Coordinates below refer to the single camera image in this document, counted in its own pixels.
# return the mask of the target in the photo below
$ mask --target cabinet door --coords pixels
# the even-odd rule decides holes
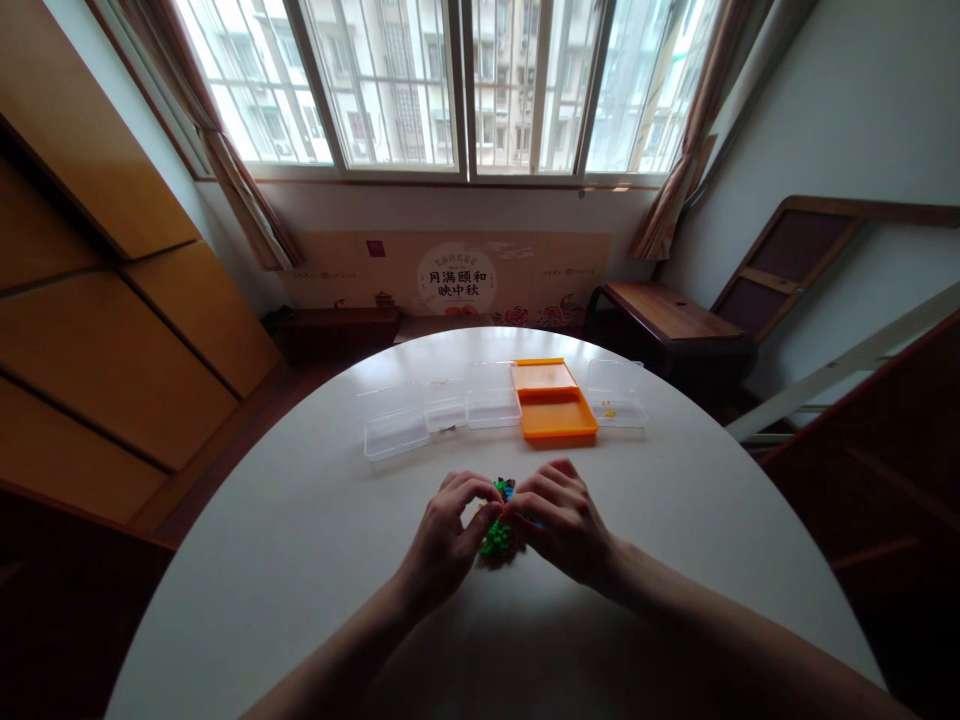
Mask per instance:
[[[0,114],[130,258],[200,237],[43,0],[0,3]]]
[[[167,476],[0,379],[0,478],[126,523]]]
[[[0,157],[0,290],[96,265],[99,259]]]
[[[172,469],[238,405],[111,272],[0,301],[0,364]]]
[[[122,272],[241,397],[280,362],[277,346],[206,243]]]

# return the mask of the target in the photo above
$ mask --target wooden wardrobe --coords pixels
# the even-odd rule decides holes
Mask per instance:
[[[149,537],[281,356],[43,2],[0,44],[0,492]]]

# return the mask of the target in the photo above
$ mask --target window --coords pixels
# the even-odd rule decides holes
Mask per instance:
[[[472,0],[458,15],[443,0],[174,2],[255,177],[298,164],[350,179],[548,184],[669,172],[721,6]]]
[[[493,80],[493,43],[483,42],[480,45],[480,77],[484,80]]]
[[[260,80],[263,78],[260,60],[257,58],[257,50],[253,45],[253,39],[249,35],[224,33],[220,39],[230,58],[237,79]]]
[[[587,172],[669,172],[719,5],[689,0],[671,12],[663,1],[617,2]]]
[[[446,67],[446,51],[443,47],[443,43],[439,40],[428,40],[427,41],[427,64],[429,68],[428,77],[431,80],[442,80],[445,73],[444,68]]]
[[[481,122],[481,138],[480,142],[483,145],[493,145],[493,129],[494,129],[494,119],[493,113],[484,113],[483,121]]]
[[[289,27],[278,28],[277,44],[280,46],[280,54],[287,67],[303,71],[303,60],[300,59],[297,41],[294,40],[293,31]]]
[[[397,115],[400,118],[400,127],[404,132],[420,132],[420,99],[413,95],[409,88],[398,87],[395,91],[397,97]]]
[[[347,72],[347,60],[344,54],[343,46],[340,44],[340,38],[336,35],[326,35],[323,38],[323,45],[326,46],[327,65],[336,75],[345,75]]]
[[[310,135],[315,138],[323,137],[323,130],[320,125],[320,116],[317,115],[317,109],[312,105],[301,108],[303,116],[307,119],[307,126],[310,128]]]

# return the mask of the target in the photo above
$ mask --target green object in hands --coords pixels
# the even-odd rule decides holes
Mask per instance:
[[[500,478],[497,483],[497,492],[504,502],[507,502],[513,496],[515,482],[513,480],[504,480]],[[514,543],[510,541],[510,528],[503,525],[498,519],[487,531],[487,536],[483,539],[483,545],[480,547],[480,554],[488,557],[504,557],[516,552]]]

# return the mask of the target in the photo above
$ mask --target hand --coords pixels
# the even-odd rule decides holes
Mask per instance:
[[[570,460],[551,460],[522,482],[502,522],[571,578],[601,590],[617,538],[607,531]]]
[[[474,498],[487,504],[463,527],[460,515]],[[493,481],[470,471],[453,472],[427,503],[417,535],[395,576],[415,615],[433,610],[460,587],[483,538],[503,512]]]

